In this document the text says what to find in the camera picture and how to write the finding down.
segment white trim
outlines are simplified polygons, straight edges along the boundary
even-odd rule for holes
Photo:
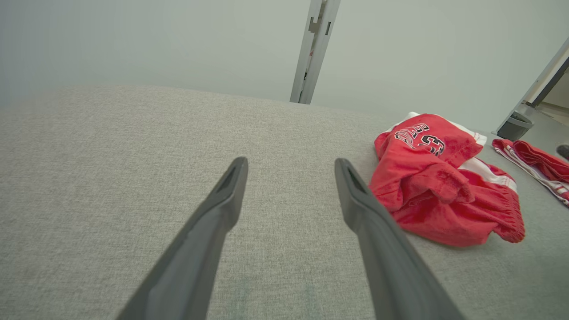
[[[481,176],[482,180],[486,182],[506,186],[512,189],[515,193],[518,193],[516,182],[512,178],[508,177],[507,175],[494,174],[486,165],[486,163],[478,160],[477,158],[466,160],[458,169],[473,172]]]
[[[390,131],[392,131],[396,126],[400,125],[400,124],[403,123],[404,121],[409,120],[409,119],[411,119],[411,118],[414,118],[414,117],[416,117],[416,116],[420,116],[420,114],[417,113],[417,112],[411,111],[411,112],[409,112],[409,114],[407,114],[407,116],[405,117],[405,119],[403,119],[403,120],[401,120],[400,122],[394,124],[394,125],[391,126],[388,130],[386,130],[386,131],[384,131],[384,132],[382,132],[382,133],[380,133],[380,134],[383,134],[383,133],[386,133],[386,132],[390,132]],[[449,120],[447,120],[447,121],[448,121],[449,123],[451,123],[452,125],[454,125],[455,127],[457,127],[458,129],[460,129],[460,130],[462,130],[462,131],[464,131],[464,132],[470,134],[470,135],[472,136],[472,138],[474,138],[474,140],[476,141],[476,144],[477,144],[477,145],[484,146],[484,145],[486,144],[486,141],[488,140],[488,138],[486,138],[486,136],[483,136],[482,134],[480,134],[480,133],[478,133],[478,132],[470,131],[470,130],[468,130],[465,126],[463,126],[463,125],[456,124],[456,123],[454,123],[454,122],[452,122],[452,121],[449,121]]]
[[[474,140],[476,141],[477,145],[484,146],[486,144],[486,141],[488,140],[488,138],[486,138],[486,136],[483,136],[482,134],[480,134],[478,132],[470,131],[463,125],[456,124],[456,123],[449,121],[449,120],[447,120],[447,121],[454,124],[454,126],[459,128],[460,130],[470,134],[472,136],[472,138],[474,138]]]
[[[516,154],[516,151],[513,150],[510,146],[506,146],[505,151],[502,151],[500,148],[496,147],[494,149],[504,158],[513,162],[515,165],[520,167],[523,171],[527,172],[535,180],[537,180],[539,183],[545,186],[557,199],[559,199],[565,205],[569,206],[569,200],[560,196],[560,194],[567,192],[566,190],[569,188],[569,184],[560,181],[548,180],[547,177],[545,177],[539,169],[535,168],[534,166],[529,166],[522,159],[520,159]]]

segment gray wall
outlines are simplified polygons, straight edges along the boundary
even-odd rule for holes
[[[309,1],[2,0],[0,105],[67,85],[288,101]]]
[[[568,0],[342,1],[313,104],[492,131],[569,36]]]

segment red and white cloth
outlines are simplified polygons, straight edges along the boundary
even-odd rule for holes
[[[401,228],[456,247],[483,244],[494,231],[525,235],[516,183],[475,158],[486,137],[434,114],[409,115],[376,141],[369,187]]]
[[[524,141],[496,139],[496,152],[534,177],[551,193],[569,206],[569,165]]]

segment gray fabric surface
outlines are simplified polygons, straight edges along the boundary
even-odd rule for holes
[[[402,110],[401,118],[410,110]],[[0,318],[113,318],[231,160],[249,158],[209,319],[371,319],[333,162],[369,180],[400,118],[158,87],[72,88],[0,113]],[[411,242],[469,319],[566,318],[569,209],[518,183],[526,239]]]

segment trash can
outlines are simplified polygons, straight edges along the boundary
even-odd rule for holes
[[[498,136],[511,141],[520,139],[531,127],[534,122],[523,114],[514,111],[506,123],[498,130]]]

